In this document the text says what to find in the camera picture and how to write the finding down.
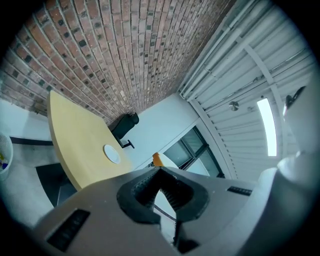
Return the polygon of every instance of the white metal ceiling panel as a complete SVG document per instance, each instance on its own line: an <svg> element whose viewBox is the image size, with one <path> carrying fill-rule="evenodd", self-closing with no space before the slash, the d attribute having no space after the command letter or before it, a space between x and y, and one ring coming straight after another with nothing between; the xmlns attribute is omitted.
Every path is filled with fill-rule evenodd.
<svg viewBox="0 0 320 256"><path fill-rule="evenodd" d="M263 170L275 167L283 157L298 151L281 110L286 96L293 96L300 87L306 86L316 69L316 60L295 25L276 6L268 4L264 9L258 9L258 2L254 2L220 40L216 49L205 57L207 60L202 62L205 65L184 83L180 93L187 101L198 102L193 104L197 106L197 109L194 107L196 111L208 116L212 122L213 126L210 127L217 131L214 134L219 135L214 139L222 140L221 147L224 148L220 150L227 152L223 155L225 161L232 164L228 166L234 174L232 176L247 181L256 181ZM251 13L253 10L256 14L254 18ZM271 16L271 25L257 31L256 28ZM242 29L239 34L241 38L235 39L230 47L225 47L221 58L209 66L210 59L223 49L223 44L237 29ZM254 38L248 40L252 31ZM244 46L237 56L233 56L240 42L246 41L248 47ZM248 48L252 48L259 58L258 62L250 55ZM233 59L221 69L219 65L224 65L226 58ZM221 71L212 76L216 69ZM203 87L202 83L208 78L210 82ZM268 98L274 118L277 139L275 157L268 156L265 127L257 105L261 97ZM232 101L239 104L237 111L230 109L229 103Z"/></svg>

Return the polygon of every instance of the ceiling light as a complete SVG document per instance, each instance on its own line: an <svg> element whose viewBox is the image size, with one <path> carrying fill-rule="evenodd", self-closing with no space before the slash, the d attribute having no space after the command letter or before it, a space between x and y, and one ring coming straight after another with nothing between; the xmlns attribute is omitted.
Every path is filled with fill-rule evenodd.
<svg viewBox="0 0 320 256"><path fill-rule="evenodd" d="M268 156L277 156L277 136L274 117L272 115L271 107L267 98L257 102L266 134L266 142L268 145Z"/></svg>
<svg viewBox="0 0 320 256"><path fill-rule="evenodd" d="M282 115L283 115L283 116L285 116L286 111L287 111L287 105L284 104L283 111L282 111Z"/></svg>

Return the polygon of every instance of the window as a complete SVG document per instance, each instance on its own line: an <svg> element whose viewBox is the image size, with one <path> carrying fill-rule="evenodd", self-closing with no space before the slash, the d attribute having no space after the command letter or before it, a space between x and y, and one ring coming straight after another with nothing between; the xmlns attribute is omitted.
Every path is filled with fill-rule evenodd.
<svg viewBox="0 0 320 256"><path fill-rule="evenodd" d="M197 174L225 177L209 145L196 127L165 151L164 155L181 170L189 169Z"/></svg>

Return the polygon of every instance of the white wall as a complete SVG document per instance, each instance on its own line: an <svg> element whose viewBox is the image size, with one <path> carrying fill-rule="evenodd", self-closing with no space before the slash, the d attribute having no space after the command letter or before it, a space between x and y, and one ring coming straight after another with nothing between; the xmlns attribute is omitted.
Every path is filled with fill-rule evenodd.
<svg viewBox="0 0 320 256"><path fill-rule="evenodd" d="M0 99L0 131L10 137L51 141L48 119Z"/></svg>
<svg viewBox="0 0 320 256"><path fill-rule="evenodd" d="M150 162L156 152L163 153L197 124L198 114L178 94L173 94L139 114L139 123L122 141L130 140L135 146L124 149L133 170Z"/></svg>

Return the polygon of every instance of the yellow table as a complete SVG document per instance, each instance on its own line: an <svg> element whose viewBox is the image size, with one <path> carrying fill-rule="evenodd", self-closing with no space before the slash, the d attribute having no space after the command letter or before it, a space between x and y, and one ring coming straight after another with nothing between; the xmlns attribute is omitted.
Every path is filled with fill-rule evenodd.
<svg viewBox="0 0 320 256"><path fill-rule="evenodd" d="M131 171L131 163L104 120L51 91L47 99L48 122L57 157L77 190ZM103 151L111 145L120 155L119 164Z"/></svg>

